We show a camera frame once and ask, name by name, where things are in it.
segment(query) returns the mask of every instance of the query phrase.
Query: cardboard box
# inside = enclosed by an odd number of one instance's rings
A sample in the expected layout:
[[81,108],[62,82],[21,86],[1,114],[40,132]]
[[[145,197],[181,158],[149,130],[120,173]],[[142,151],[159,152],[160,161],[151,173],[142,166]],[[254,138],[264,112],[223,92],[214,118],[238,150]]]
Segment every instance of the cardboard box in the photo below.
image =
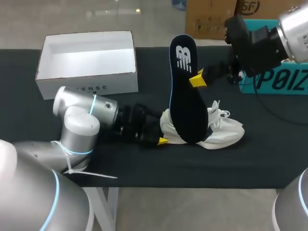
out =
[[277,19],[280,14],[305,0],[238,0],[236,13],[245,19]]
[[225,37],[225,20],[234,15],[237,0],[189,0],[185,33],[197,39]]
[[138,91],[130,31],[46,36],[36,83],[45,100],[61,86],[98,95]]

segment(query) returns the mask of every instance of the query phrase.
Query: white sneaker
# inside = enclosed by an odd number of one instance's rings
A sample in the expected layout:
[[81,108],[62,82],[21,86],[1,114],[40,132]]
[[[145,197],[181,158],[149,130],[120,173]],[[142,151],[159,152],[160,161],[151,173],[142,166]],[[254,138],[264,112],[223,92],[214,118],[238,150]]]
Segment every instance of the white sneaker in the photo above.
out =
[[[208,134],[205,141],[198,142],[206,149],[220,149],[228,147],[238,142],[244,135],[243,125],[234,119],[228,118],[230,112],[218,108],[219,101],[214,101],[208,112]],[[160,118],[160,128],[164,133],[164,138],[171,144],[186,143],[175,130],[170,116],[169,109],[165,110]]]

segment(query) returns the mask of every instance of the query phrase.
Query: sf logo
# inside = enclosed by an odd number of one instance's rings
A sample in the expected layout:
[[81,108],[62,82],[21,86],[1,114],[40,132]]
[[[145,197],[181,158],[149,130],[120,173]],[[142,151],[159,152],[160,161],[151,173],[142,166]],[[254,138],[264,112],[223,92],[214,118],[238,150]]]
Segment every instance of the sf logo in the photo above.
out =
[[178,60],[178,67],[184,69],[186,71],[192,72],[192,67],[189,65],[191,63],[191,52],[187,47],[176,47],[177,51],[177,58]]
[[242,15],[253,15],[260,8],[260,1],[244,1]]

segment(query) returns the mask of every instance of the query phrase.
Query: shoe insole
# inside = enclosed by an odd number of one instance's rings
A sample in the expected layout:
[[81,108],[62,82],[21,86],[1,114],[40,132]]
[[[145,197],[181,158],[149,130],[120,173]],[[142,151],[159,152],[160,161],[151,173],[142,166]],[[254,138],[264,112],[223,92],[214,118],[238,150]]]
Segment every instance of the shoe insole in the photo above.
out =
[[176,36],[169,49],[172,90],[170,116],[179,136],[187,143],[204,141],[207,131],[207,107],[198,88],[189,79],[198,74],[197,47],[189,35]]

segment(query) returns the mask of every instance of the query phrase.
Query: table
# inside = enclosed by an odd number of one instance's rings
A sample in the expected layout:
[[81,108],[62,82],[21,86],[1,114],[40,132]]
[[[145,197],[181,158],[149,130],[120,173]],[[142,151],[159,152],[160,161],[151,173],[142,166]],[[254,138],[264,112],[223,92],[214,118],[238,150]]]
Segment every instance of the table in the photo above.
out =
[[[230,47],[198,48],[199,65],[224,60]],[[9,142],[56,140],[61,121],[52,114],[34,81],[40,51],[0,51],[0,138]],[[140,102],[155,110],[168,108],[168,48],[136,48],[138,93],[110,95],[120,105]],[[95,148],[87,171],[117,176],[105,179],[68,176],[81,187],[283,188],[308,166],[308,128],[284,123],[265,112],[256,96],[242,94],[225,79],[200,89],[207,106],[220,100],[230,118],[244,124],[245,140],[225,150],[199,145],[105,143]],[[261,95],[282,116],[308,121],[308,97]]]

